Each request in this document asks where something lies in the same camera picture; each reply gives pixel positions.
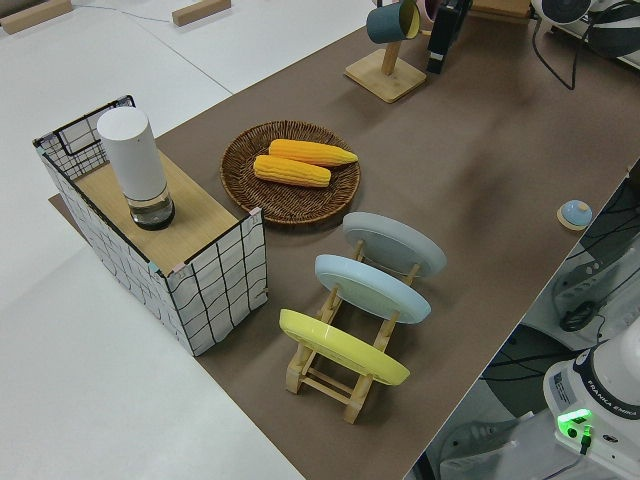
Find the wire basket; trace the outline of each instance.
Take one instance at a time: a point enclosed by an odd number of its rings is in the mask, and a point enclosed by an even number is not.
[[[104,105],[33,144],[76,226],[104,266],[185,349],[200,355],[267,301],[262,212],[250,212],[182,259],[171,272],[163,273],[76,182],[108,162],[96,131],[98,118],[111,108],[126,106],[134,106],[130,96]]]

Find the brown table mat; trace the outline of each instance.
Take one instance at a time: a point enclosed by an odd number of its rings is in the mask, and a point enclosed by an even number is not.
[[[583,52],[569,92],[535,58],[531,34],[468,18],[444,73],[389,105],[343,76],[379,48],[359,30],[158,139],[240,214],[218,175],[226,146],[271,120],[327,127],[361,159],[352,210],[404,222],[448,256],[439,275],[414,283],[433,313],[396,327],[387,350],[411,376],[374,385],[349,425],[329,397],[285,391],[295,343],[278,313],[315,314],[326,296],[315,257],[350,247],[340,228],[267,230],[269,301],[198,361],[306,478],[402,478],[578,241],[558,207],[578,198],[597,212],[638,158],[637,72]],[[569,75],[575,39],[539,43]],[[424,69],[425,49],[425,39],[407,41],[400,57]],[[379,326],[348,306],[335,324],[365,339]]]

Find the green light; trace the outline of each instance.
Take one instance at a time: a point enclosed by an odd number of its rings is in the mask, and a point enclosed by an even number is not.
[[[558,415],[558,428],[560,431],[569,436],[569,428],[575,427],[575,425],[582,423],[586,420],[587,417],[591,416],[591,410],[586,408],[581,408],[579,410],[575,410],[573,412],[563,413],[562,415]],[[591,426],[585,425],[584,427],[584,435],[590,435]]]

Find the white table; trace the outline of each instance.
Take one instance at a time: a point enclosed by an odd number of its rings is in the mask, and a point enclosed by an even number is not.
[[[170,20],[191,2],[74,3],[105,8],[0,31],[0,478],[300,478],[49,204],[31,141],[124,94],[160,135],[372,5],[236,0],[178,28],[107,8]]]

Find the glass base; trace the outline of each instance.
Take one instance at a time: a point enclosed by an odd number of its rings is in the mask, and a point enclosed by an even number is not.
[[[152,200],[141,202],[128,198],[127,202],[131,218],[143,230],[162,230],[168,227],[176,213],[175,205],[166,188]]]

